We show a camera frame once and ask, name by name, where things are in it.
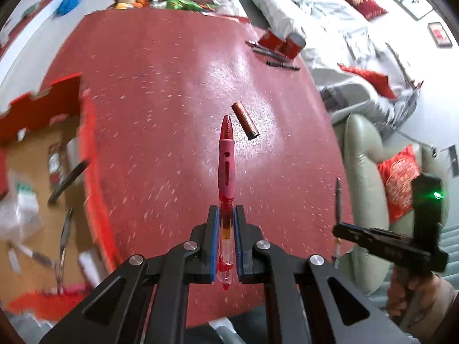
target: marker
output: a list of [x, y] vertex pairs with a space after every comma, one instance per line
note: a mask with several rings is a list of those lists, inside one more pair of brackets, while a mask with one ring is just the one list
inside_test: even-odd
[[219, 270], [217, 278], [228, 289], [233, 281], [234, 262], [233, 200], [235, 192], [235, 163], [233, 125], [228, 115], [223, 118], [219, 141]]

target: red pillow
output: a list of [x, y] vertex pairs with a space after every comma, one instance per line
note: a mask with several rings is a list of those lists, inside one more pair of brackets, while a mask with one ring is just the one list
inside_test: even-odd
[[359, 13], [361, 13], [366, 20], [379, 17], [387, 13], [386, 9], [379, 6], [375, 0], [346, 0], [350, 3]]
[[357, 67], [346, 67], [343, 64], [338, 63], [342, 71], [351, 72], [353, 74], [359, 75], [363, 77], [366, 81], [368, 81], [376, 91], [382, 95], [383, 97], [389, 99], [396, 99], [397, 96], [392, 91], [391, 87], [389, 86], [389, 77], [380, 74], [376, 71], [364, 70], [362, 68]]
[[393, 224], [413, 209], [411, 181], [421, 174], [413, 146], [409, 145], [393, 158], [379, 163], [378, 170], [386, 188], [389, 222]]

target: table surface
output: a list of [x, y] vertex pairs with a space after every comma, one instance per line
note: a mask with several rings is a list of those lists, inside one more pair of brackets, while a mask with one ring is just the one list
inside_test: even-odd
[[[81, 71], [97, 112], [101, 185], [115, 242], [127, 258], [166, 253], [218, 204], [223, 116], [236, 141], [235, 204], [266, 239], [301, 257], [330, 259], [334, 183], [352, 222], [340, 152], [304, 64], [272, 68], [244, 43], [251, 25], [199, 13], [109, 10], [86, 16], [44, 80]], [[231, 105], [242, 101], [260, 136], [248, 141]], [[260, 285], [191, 285], [187, 324], [241, 313]]]

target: copper battery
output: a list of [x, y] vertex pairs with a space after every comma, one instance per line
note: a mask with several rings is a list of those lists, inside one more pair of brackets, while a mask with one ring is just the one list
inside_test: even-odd
[[254, 138], [258, 137], [260, 133], [242, 102], [236, 102], [231, 106], [231, 108], [236, 114], [236, 117], [239, 120], [240, 125], [242, 126], [242, 129], [244, 130], [249, 140], [253, 140]]

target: snack package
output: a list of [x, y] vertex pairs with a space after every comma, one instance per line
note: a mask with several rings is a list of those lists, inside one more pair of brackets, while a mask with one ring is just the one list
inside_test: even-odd
[[41, 228], [38, 200], [24, 176], [9, 171], [8, 184], [0, 200], [0, 239], [22, 242]]

